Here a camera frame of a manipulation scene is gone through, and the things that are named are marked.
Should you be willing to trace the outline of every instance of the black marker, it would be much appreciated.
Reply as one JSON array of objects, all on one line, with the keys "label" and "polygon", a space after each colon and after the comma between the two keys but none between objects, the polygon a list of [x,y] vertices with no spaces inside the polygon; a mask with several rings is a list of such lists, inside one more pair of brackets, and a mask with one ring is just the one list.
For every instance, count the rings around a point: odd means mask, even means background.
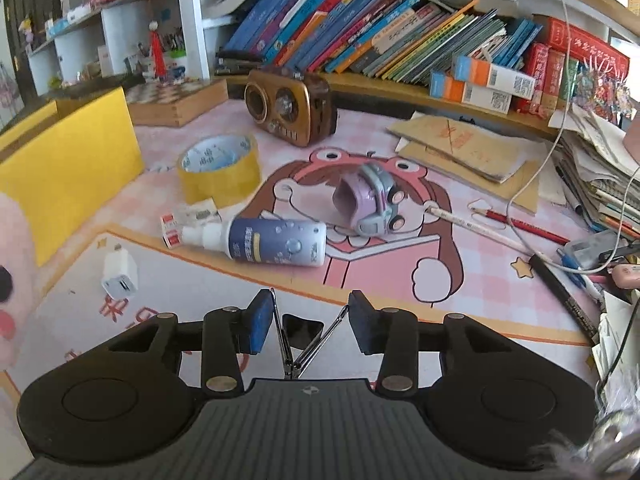
[{"label": "black marker", "polygon": [[558,301],[567,309],[569,314],[575,319],[582,333],[593,346],[600,342],[600,334],[591,319],[587,317],[584,310],[574,300],[571,294],[564,288],[564,285],[556,278],[555,274],[546,266],[546,263],[534,254],[529,259],[529,265],[536,271],[538,276],[545,282],[546,287],[558,298]]}]

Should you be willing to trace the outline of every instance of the white cable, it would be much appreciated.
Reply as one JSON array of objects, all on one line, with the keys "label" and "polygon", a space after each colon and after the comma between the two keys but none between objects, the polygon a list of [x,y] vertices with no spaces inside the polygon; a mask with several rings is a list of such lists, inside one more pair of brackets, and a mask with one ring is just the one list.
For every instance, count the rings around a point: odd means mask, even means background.
[{"label": "white cable", "polygon": [[[564,0],[560,0],[560,2],[562,3],[562,12],[564,12],[564,22],[566,23],[566,32],[567,32],[567,47],[566,47],[566,57],[564,59],[564,70],[565,70],[565,73],[568,73],[569,72],[569,56],[571,54],[571,28],[569,23],[569,14],[567,13],[567,10],[566,10],[566,4]],[[562,137],[562,134],[564,133],[564,122],[566,121],[566,117],[569,113],[570,104],[571,104],[571,99],[569,98],[566,100],[566,104],[564,105],[564,114],[562,115],[562,123],[560,124],[560,130],[558,131],[556,140],[551,146],[549,153],[546,155],[545,160],[542,162],[542,164],[540,165],[538,170],[533,174],[533,176],[529,179],[529,181],[524,186],[522,186],[520,190],[515,195],[513,195],[513,197],[511,197],[511,200],[507,202],[507,209],[505,210],[504,215],[507,217],[507,222],[509,223],[511,229],[513,230],[515,235],[520,239],[520,241],[524,244],[524,246],[529,251],[531,251],[531,253],[539,256],[542,260],[545,261],[545,263],[549,264],[549,266],[555,267],[556,269],[564,270],[564,272],[569,272],[571,274],[596,274],[597,272],[601,272],[602,270],[606,269],[616,255],[616,251],[618,250],[618,245],[620,243],[620,233],[622,232],[622,221],[625,216],[626,196],[629,192],[629,189],[631,188],[631,184],[633,183],[634,178],[636,177],[636,174],[638,173],[638,171],[640,171],[640,166],[638,167],[637,170],[634,171],[634,174],[631,175],[631,178],[629,179],[629,182],[626,185],[625,195],[622,197],[622,210],[620,211],[620,224],[618,225],[618,235],[616,236],[616,245],[613,251],[611,251],[611,256],[607,259],[607,261],[604,262],[601,266],[597,267],[596,269],[577,270],[577,269],[572,269],[570,267],[565,267],[565,266],[556,264],[551,260],[551,258],[546,256],[546,254],[535,250],[524,239],[524,236],[516,229],[516,226],[513,224],[513,221],[511,220],[511,216],[509,215],[509,209],[511,208],[513,201],[516,200],[517,197],[519,197],[524,192],[524,190],[527,189],[527,187],[529,187],[529,185],[536,179],[536,177],[540,174],[542,169],[545,167],[545,164],[551,158],[552,153],[554,152],[556,146],[558,145],[558,142],[560,141],[560,138]]]}]

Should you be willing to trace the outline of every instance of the toy wheel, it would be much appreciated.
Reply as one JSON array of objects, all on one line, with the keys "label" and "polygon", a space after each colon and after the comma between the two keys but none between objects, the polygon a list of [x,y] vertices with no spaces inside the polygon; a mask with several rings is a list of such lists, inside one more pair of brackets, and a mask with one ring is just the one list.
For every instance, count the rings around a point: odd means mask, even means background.
[{"label": "toy wheel", "polygon": [[393,205],[398,205],[404,199],[404,191],[402,191],[402,189],[400,189],[399,186],[392,186],[392,188],[389,190],[389,194],[386,196],[386,198]]},{"label": "toy wheel", "polygon": [[398,231],[398,229],[402,229],[403,225],[404,225],[404,217],[400,215],[394,216],[391,219],[391,222],[389,222],[389,227],[391,228],[392,231]]}]

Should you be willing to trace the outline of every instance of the red pencil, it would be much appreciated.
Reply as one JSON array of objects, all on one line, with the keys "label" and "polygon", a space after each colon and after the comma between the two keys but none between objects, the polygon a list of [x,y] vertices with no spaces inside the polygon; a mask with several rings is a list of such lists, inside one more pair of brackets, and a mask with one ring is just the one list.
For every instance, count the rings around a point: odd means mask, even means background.
[{"label": "red pencil", "polygon": [[[472,208],[474,213],[478,213],[481,214],[482,216],[486,216],[487,218],[490,218],[491,220],[495,220],[498,222],[501,222],[503,224],[507,224],[507,217],[505,215],[501,215],[500,213],[497,213],[495,211],[492,211],[490,209],[478,209],[478,208]],[[536,236],[539,236],[541,238],[546,238],[547,240],[551,240],[552,242],[555,242],[556,244],[560,244],[560,245],[565,245],[567,243],[569,243],[571,240],[569,240],[568,238],[564,238],[563,236],[560,235],[556,235],[554,233],[551,233],[549,231],[545,231],[544,229],[541,229],[540,227],[536,227],[535,225],[531,225],[528,224],[526,222],[523,222],[522,220],[516,220],[515,218],[512,218],[511,221],[513,222],[513,225],[515,225],[518,229],[522,229],[523,231],[526,231],[527,233],[531,233],[534,234]]]}]

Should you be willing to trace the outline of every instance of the pink checkered pattern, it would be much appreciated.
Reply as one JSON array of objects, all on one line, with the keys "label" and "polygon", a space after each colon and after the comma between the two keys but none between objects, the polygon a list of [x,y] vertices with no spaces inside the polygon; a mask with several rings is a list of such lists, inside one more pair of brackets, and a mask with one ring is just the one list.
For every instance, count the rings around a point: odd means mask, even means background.
[{"label": "pink checkered pattern", "polygon": [[[381,116],[341,110],[336,134],[324,142],[352,153],[374,152],[378,156],[394,156],[398,140],[385,132],[395,120]],[[147,235],[160,236],[159,216],[182,201],[180,182],[174,168],[180,153],[204,137],[217,134],[251,132],[258,140],[263,179],[276,168],[291,160],[307,160],[312,148],[299,149],[259,130],[249,117],[243,102],[229,101],[200,116],[183,128],[136,127],[146,171],[106,203],[86,222],[55,256],[41,269],[40,283],[46,283],[66,257],[74,254],[97,226],[115,222]],[[449,193],[452,210],[457,216],[484,222],[501,234],[516,239],[510,228],[489,219],[471,216],[469,203],[485,200],[495,210],[504,212],[504,202],[465,184],[429,170],[428,180],[440,184]],[[228,216],[242,205],[222,212]],[[535,216],[514,209],[514,216],[529,221],[567,238],[581,238],[588,234],[580,221],[567,209],[539,204]],[[459,291],[436,304],[449,312],[463,312],[492,319],[511,320],[534,326],[577,331],[573,319],[539,279],[518,279],[510,263],[516,251],[487,238],[454,226],[454,241],[462,257],[465,279]],[[530,242],[547,254],[555,254],[557,245],[527,235]],[[598,311],[593,302],[559,274],[561,281],[576,297],[591,319],[597,321]]]}]

